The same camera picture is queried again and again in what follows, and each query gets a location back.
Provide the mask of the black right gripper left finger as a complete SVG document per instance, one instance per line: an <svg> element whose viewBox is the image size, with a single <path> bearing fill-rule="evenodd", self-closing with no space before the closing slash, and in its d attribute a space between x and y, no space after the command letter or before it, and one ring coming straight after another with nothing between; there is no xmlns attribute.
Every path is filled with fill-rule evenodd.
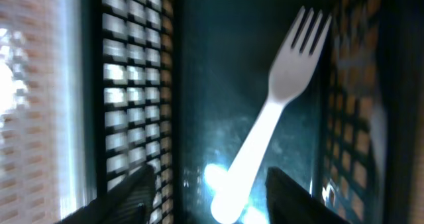
<svg viewBox="0 0 424 224"><path fill-rule="evenodd" d="M59 221L59 224L147 224L156 195L154 168L147 164L105 196Z"/></svg>

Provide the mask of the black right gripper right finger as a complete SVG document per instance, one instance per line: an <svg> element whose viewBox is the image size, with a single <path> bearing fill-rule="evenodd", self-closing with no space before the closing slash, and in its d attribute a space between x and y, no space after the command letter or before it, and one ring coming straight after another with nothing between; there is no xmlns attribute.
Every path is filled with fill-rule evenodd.
<svg viewBox="0 0 424 224"><path fill-rule="evenodd" d="M268 169L265 186L271 224L346 223L278 167Z"/></svg>

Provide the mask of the white plastic fork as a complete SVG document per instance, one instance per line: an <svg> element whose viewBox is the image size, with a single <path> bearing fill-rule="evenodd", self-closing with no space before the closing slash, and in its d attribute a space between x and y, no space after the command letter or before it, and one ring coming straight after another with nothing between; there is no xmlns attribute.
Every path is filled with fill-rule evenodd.
<svg viewBox="0 0 424 224"><path fill-rule="evenodd" d="M272 62L266 100L211 202L219 223L235 223L242 214L280 116L309 85L331 22L322 13L299 10Z"/></svg>

